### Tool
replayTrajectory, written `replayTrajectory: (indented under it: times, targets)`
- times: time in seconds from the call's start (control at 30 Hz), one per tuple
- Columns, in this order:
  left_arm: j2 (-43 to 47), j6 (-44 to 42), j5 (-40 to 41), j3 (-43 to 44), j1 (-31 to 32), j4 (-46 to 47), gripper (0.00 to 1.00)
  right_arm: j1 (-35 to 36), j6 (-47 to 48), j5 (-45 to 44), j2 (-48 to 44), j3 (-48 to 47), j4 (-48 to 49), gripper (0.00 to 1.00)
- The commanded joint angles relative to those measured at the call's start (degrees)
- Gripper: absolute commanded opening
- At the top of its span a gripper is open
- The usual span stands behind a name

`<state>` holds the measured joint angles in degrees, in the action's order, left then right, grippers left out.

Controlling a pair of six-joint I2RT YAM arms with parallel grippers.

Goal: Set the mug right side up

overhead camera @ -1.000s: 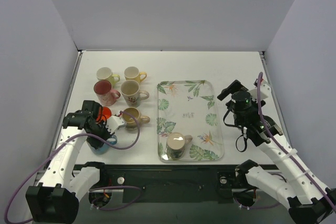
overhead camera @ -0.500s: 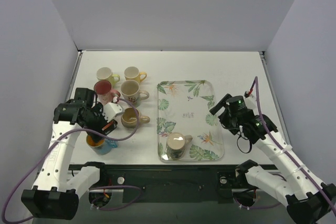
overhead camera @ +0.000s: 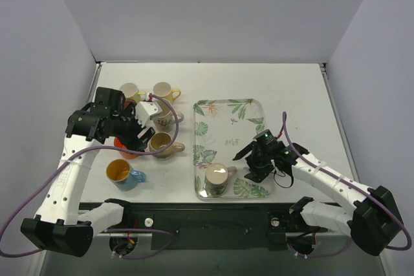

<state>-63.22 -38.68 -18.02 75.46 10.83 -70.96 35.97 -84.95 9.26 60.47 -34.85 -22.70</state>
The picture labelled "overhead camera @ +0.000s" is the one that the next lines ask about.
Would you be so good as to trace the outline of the yellow mug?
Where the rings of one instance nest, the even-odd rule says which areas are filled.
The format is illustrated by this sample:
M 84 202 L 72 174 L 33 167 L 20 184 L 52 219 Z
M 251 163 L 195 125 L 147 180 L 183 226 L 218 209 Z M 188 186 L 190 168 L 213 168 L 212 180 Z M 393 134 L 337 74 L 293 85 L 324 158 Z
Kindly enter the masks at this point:
M 182 91 L 180 89 L 174 89 L 167 82 L 158 82 L 153 87 L 153 94 L 168 100 L 170 103 L 173 103 L 180 97 Z

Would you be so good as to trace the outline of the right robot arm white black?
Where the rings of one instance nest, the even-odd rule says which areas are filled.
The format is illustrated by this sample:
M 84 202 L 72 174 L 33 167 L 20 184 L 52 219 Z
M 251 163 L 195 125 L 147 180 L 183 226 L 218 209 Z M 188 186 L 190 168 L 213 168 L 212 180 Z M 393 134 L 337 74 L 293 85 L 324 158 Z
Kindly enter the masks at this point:
M 245 159 L 246 177 L 261 182 L 273 170 L 317 189 L 334 203 L 305 196 L 289 208 L 288 225 L 296 230 L 322 228 L 347 235 L 364 252 L 377 256 L 403 230 L 403 221 L 392 193 L 358 183 L 330 169 L 306 148 L 285 145 L 269 130 L 257 134 L 235 156 Z

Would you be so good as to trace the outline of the light green octagonal mug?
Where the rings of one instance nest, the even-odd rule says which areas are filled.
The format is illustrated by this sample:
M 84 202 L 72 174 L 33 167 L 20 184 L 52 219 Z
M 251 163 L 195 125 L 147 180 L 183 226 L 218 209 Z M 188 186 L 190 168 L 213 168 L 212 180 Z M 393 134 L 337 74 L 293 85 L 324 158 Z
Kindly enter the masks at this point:
M 140 91 L 140 89 L 135 83 L 124 83 L 119 87 L 119 90 L 124 93 L 124 96 L 127 100 L 133 100 L 137 103 L 142 100 L 145 100 L 146 93 Z

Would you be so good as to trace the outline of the pink floral mug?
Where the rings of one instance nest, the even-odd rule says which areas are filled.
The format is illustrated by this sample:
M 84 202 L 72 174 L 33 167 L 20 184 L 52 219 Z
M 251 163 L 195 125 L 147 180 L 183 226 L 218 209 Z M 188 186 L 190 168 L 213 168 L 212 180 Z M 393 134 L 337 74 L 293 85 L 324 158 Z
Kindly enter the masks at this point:
M 131 99 L 131 98 L 128 98 L 124 102 L 123 110 L 126 110 L 130 105 L 135 107 L 136 106 L 136 101 Z

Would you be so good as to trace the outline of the cream floral mug front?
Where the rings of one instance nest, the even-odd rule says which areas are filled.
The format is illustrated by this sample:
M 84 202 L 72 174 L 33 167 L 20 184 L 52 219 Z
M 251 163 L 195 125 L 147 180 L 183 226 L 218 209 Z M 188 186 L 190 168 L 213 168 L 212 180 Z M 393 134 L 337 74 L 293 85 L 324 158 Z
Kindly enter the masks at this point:
M 206 192 L 211 196 L 221 196 L 228 187 L 229 179 L 237 172 L 235 166 L 226 167 L 220 163 L 210 164 L 205 173 L 204 184 Z

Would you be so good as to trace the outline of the round beige mug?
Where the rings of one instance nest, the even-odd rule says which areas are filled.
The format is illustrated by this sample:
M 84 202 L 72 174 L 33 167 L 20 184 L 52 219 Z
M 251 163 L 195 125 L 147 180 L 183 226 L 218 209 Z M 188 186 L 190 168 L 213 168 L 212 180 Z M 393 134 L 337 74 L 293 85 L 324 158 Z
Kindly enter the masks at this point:
M 156 133 L 149 141 L 149 151 L 158 151 L 158 153 L 153 156 L 159 160 L 166 160 L 174 156 L 176 153 L 183 152 L 185 150 L 185 145 L 183 143 L 174 142 L 165 151 L 159 152 L 161 149 L 169 145 L 171 141 L 172 137 L 168 133 Z

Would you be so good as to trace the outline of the cream leaf pattern mug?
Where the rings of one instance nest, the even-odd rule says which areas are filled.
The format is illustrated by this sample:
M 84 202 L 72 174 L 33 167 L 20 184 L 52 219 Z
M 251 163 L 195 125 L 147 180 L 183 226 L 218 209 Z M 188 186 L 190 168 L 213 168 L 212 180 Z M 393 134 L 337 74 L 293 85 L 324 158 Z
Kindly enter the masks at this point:
M 158 131 L 169 133 L 175 128 L 176 121 L 173 113 L 169 111 L 168 113 L 163 112 L 160 116 L 155 117 L 153 123 Z

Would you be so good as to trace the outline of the orange mug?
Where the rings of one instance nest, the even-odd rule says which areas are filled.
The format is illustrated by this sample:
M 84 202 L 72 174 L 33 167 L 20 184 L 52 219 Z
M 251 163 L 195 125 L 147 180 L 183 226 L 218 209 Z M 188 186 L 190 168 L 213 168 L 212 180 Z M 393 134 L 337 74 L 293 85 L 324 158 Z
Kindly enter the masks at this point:
M 139 155 L 138 154 L 131 154 L 131 153 L 127 153 L 125 150 L 127 150 L 127 147 L 124 146 L 121 141 L 118 138 L 114 138 L 113 144 L 116 148 L 120 149 L 119 153 L 120 155 L 125 158 L 126 160 L 133 160 L 135 158 L 138 158 Z

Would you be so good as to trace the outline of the blue glazed mug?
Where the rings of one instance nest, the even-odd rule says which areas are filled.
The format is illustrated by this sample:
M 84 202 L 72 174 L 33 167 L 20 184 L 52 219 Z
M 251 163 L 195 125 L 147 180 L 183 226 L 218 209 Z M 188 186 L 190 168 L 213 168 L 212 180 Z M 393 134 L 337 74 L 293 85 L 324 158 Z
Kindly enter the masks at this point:
M 123 159 L 112 161 L 106 168 L 106 176 L 121 191 L 130 191 L 147 179 L 145 173 L 133 169 Z

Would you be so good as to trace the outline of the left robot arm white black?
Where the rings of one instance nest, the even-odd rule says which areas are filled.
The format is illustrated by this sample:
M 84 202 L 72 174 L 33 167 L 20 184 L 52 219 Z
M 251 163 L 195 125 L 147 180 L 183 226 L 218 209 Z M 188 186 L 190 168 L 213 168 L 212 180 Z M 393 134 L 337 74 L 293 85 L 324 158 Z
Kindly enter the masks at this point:
M 133 224 L 129 202 L 107 199 L 80 216 L 80 198 L 105 140 L 115 137 L 131 151 L 144 151 L 155 134 L 146 124 L 160 112 L 152 101 L 126 104 L 122 91 L 97 88 L 94 101 L 70 115 L 58 173 L 34 217 L 23 220 L 22 234 L 42 250 L 81 257 L 97 234 L 111 227 L 129 230 Z

